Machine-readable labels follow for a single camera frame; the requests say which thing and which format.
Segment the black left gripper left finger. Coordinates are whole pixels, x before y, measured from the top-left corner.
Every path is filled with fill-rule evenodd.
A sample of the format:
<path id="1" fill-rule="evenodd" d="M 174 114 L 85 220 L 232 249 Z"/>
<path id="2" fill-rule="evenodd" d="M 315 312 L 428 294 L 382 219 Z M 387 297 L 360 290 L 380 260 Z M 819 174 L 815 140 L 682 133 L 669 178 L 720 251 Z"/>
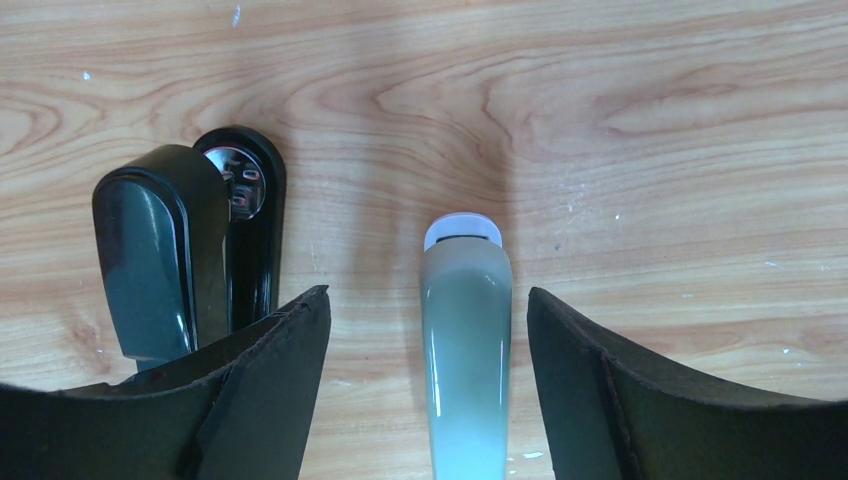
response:
<path id="1" fill-rule="evenodd" d="M 295 479 L 331 329 L 328 289 L 122 383 L 1 389 L 5 479 Z"/>

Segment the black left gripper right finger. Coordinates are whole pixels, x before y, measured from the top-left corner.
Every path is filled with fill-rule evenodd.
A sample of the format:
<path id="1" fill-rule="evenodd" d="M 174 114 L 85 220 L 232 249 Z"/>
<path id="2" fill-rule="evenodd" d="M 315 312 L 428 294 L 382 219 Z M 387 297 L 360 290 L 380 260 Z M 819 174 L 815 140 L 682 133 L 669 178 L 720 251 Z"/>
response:
<path id="1" fill-rule="evenodd" d="M 692 369 L 531 289 L 527 327 L 559 479 L 843 479 L 847 405 Z"/>

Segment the black stapler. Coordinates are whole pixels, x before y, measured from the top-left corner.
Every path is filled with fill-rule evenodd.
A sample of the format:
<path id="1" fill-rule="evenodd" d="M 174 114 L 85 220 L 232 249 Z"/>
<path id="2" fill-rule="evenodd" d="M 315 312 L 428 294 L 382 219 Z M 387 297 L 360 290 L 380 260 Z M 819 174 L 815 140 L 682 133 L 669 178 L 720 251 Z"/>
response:
<path id="1" fill-rule="evenodd" d="M 123 355 L 150 370 L 278 306 L 282 154 L 229 125 L 106 174 L 92 195 L 99 265 Z"/>

